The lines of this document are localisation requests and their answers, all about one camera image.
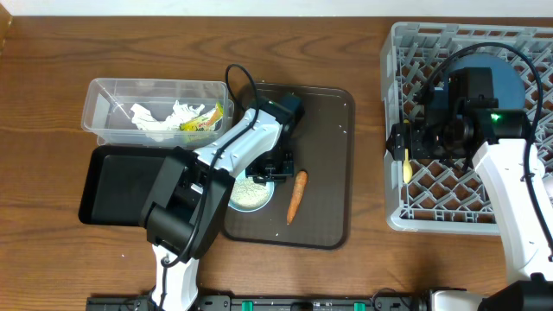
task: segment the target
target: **dark gray baking tray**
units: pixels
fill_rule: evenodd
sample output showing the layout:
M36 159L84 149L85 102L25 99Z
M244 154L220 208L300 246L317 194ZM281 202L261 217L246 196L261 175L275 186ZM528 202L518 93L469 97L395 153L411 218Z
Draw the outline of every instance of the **dark gray baking tray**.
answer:
M296 172L308 171L308 185L294 222L286 225L294 179L277 184L262 209L226 212L223 233L230 239L334 250L349 233L355 103L340 89L258 83L260 95L278 102L292 92L303 99L305 115L292 136ZM242 91L243 103L251 92Z

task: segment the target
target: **black tray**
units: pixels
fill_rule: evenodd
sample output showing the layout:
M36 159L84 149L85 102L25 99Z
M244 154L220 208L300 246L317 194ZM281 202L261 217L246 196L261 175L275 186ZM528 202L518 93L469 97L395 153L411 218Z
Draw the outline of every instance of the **black tray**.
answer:
M278 102L292 92L303 99L305 115L292 136L294 166L308 171L308 185L296 217L286 225L294 186L288 178L275 194L252 213L229 207L223 233L230 239L333 250L349 233L355 103L343 90L258 83L260 95ZM249 87L243 103L251 100Z
M144 201L171 149L105 145L92 152L79 219L138 226Z

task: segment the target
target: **orange carrot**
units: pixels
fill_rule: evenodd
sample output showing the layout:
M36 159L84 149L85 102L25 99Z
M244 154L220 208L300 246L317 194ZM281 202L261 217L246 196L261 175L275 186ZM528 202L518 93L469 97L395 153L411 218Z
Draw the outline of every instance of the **orange carrot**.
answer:
M308 184L308 173L306 171L300 171L296 176L294 182L294 191L292 192L292 200L290 200L290 207L288 208L288 216L286 217L286 223L289 225L294 220L294 216L297 213L297 208L302 201L303 191Z

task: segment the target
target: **clear plastic container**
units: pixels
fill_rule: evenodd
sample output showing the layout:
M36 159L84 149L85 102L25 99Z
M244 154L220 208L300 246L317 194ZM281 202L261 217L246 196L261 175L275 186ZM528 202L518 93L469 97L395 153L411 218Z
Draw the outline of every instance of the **clear plastic container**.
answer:
M223 106L223 117L214 131L139 130L132 123L131 107L139 104L151 116L164 121L173 113L178 100L192 108L204 105L200 115ZM151 147L205 146L232 127L234 104L223 82L169 79L94 79L88 88L82 128L98 135L99 144L135 144Z

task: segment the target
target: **bowl of rice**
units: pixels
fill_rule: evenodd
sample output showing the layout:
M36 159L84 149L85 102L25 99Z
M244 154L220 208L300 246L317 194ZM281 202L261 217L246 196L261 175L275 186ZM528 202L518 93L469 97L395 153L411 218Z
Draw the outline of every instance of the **bowl of rice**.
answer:
M274 192L274 182L255 183L253 178L246 178L245 171L242 171L236 177L228 206L239 212L255 212L269 203Z

